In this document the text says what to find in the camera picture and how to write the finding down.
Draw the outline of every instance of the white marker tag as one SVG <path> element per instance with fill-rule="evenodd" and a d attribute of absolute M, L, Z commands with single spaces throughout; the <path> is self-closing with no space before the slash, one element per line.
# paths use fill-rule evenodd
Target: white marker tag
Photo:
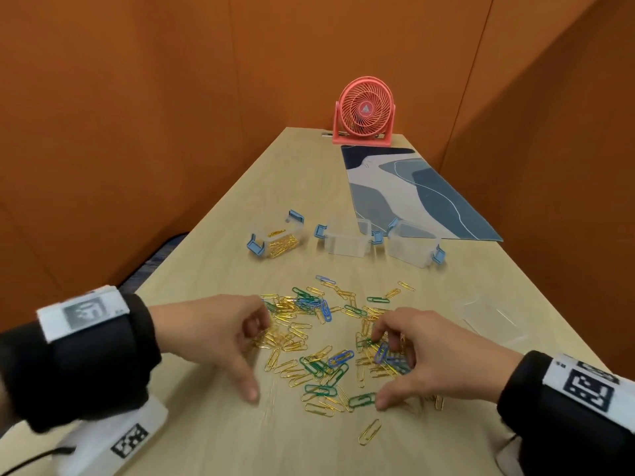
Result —
<path fill-rule="evenodd" d="M 551 361 L 545 386 L 635 433 L 635 384 L 566 354 Z"/>
<path fill-rule="evenodd" d="M 104 286 L 83 296 L 37 310 L 46 342 L 69 336 L 120 315 L 130 313 L 117 288 Z"/>

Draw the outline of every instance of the plastic container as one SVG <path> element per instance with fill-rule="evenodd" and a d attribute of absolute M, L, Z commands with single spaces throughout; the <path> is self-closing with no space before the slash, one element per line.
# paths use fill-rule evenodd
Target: plastic container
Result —
<path fill-rule="evenodd" d="M 487 298 L 458 304 L 457 312 L 475 333 L 502 346 L 518 348 L 530 339 L 528 331 L 517 320 Z"/>
<path fill-rule="evenodd" d="M 261 257 L 275 258 L 298 247 L 306 239 L 304 217 L 289 211 L 286 219 L 266 219 L 251 234 L 247 248 Z"/>
<path fill-rule="evenodd" d="M 324 229 L 324 247 L 329 254 L 363 257 L 370 252 L 372 224 L 366 219 L 331 219 Z"/>
<path fill-rule="evenodd" d="M 391 226 L 386 247 L 388 255 L 417 267 L 427 267 L 433 261 L 443 262 L 442 258 L 437 257 L 440 237 L 423 226 L 405 220 L 393 221 Z"/>

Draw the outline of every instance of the pink fan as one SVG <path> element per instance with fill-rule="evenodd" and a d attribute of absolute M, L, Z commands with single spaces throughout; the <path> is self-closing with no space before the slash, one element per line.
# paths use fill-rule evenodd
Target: pink fan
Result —
<path fill-rule="evenodd" d="M 333 143 L 390 146 L 395 105 L 393 94 L 375 77 L 353 80 L 335 102 Z M 340 127 L 346 135 L 340 135 Z"/>

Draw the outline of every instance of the wooden table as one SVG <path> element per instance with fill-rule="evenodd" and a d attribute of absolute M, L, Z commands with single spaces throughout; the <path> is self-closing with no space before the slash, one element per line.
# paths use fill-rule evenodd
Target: wooden table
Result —
<path fill-rule="evenodd" d="M 393 146 L 410 144 L 396 136 Z M 567 352 L 604 367 L 580 337 L 495 242 L 443 240 L 446 263 L 419 269 L 388 257 L 383 248 L 364 258 L 328 254 L 318 239 L 275 259 L 257 259 L 245 245 L 260 217 L 283 219 L 289 209 L 306 217 L 307 231 L 329 216 L 354 218 L 339 146 L 320 130 L 287 128 L 201 220 L 174 253 L 141 287 L 147 304 L 230 294 L 278 293 L 316 286 L 315 275 L 337 281 L 357 300 L 382 295 L 402 280 L 417 290 L 402 290 L 391 306 L 434 309 L 461 322 L 456 304 L 471 291 L 488 294 L 522 321 L 534 335 L 532 347 Z M 327 289 L 330 305 L 342 300 Z M 351 348 L 360 321 L 335 313 L 331 323 L 316 319 L 309 352 L 282 353 L 280 362 L 315 352 L 327 344 Z M 256 355 L 262 398 L 257 407 L 242 402 L 227 376 L 166 356 L 156 368 L 151 392 L 170 409 L 162 432 L 122 470 L 125 475 L 174 476 L 347 476 L 357 474 L 499 474 L 494 455 L 509 432 L 493 404 L 447 399 L 443 411 L 425 403 L 419 415 L 403 409 L 377 413 L 374 406 L 321 417 L 307 413 L 301 386 L 264 372 L 270 351 Z M 348 396 L 377 390 L 389 378 L 371 379 L 359 389 L 355 366 L 343 378 Z M 360 433 L 379 418 L 382 428 L 368 446 Z M 53 447 L 68 428 L 44 436 L 18 424 L 0 440 L 0 472 Z M 53 474 L 41 461 L 20 476 Z"/>

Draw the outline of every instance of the mat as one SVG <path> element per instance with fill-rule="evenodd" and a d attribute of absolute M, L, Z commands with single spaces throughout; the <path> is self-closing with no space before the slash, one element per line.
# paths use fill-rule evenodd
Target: mat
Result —
<path fill-rule="evenodd" d="M 386 232 L 395 218 L 443 239 L 502 239 L 416 151 L 343 145 L 342 154 L 359 218 Z M 429 237 L 429 233 L 409 234 Z"/>

